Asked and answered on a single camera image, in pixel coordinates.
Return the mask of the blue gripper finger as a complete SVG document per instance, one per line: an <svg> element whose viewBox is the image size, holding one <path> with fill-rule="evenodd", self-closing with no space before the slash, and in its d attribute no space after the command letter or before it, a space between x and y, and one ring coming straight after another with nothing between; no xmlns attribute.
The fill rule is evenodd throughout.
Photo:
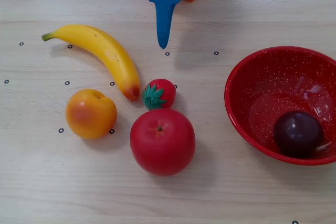
<svg viewBox="0 0 336 224"><path fill-rule="evenodd" d="M159 46L167 47L170 37L171 23L175 6L181 0L149 0L156 10L156 30Z"/></svg>

